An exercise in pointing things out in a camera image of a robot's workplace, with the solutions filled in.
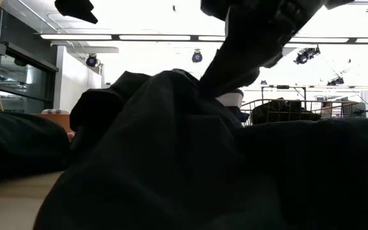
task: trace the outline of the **white wall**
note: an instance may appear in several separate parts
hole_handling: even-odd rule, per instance
[[[102,77],[71,56],[65,46],[57,48],[54,109],[71,111],[81,94],[101,88]]]

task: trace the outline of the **ceiling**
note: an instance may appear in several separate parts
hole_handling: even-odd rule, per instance
[[[63,17],[54,7],[54,0],[5,0],[3,8],[22,20],[39,33],[142,33],[142,34],[194,34],[224,35],[224,23],[206,16],[199,9],[200,0],[91,0],[98,18],[98,24],[90,24],[71,17]],[[321,9],[299,32],[300,36],[368,36],[367,5],[342,6],[327,11]],[[117,47],[119,54],[100,54],[98,57],[105,63],[107,82],[112,82],[124,70],[154,74],[170,68],[183,68],[196,77],[208,67],[220,47],[220,43],[181,43],[181,42],[88,42],[90,46]],[[286,48],[284,54],[294,51],[296,47]],[[201,49],[203,62],[194,64],[191,55],[194,49]],[[334,52],[333,57],[323,55],[327,63],[318,71],[318,75],[332,78],[330,62],[335,59],[346,60],[345,52]],[[292,59],[282,60],[278,66],[261,77],[274,75],[310,74],[311,70],[294,65]]]

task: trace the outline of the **wire basket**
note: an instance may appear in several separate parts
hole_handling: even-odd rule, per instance
[[[244,126],[280,121],[318,121],[323,118],[359,117],[365,111],[357,109],[358,102],[259,99],[242,105],[241,111],[250,114]]]

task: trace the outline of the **glass window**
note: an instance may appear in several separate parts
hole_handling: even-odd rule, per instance
[[[6,112],[41,113],[45,102],[0,91],[0,99]]]
[[[25,61],[10,56],[1,58],[0,86],[45,98],[47,94],[47,72]]]

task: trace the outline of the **window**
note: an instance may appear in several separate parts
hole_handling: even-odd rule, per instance
[[[45,98],[48,73],[11,56],[1,58],[0,86],[25,93],[29,96]]]
[[[1,104],[5,112],[41,113],[45,108],[45,102],[0,91]]]

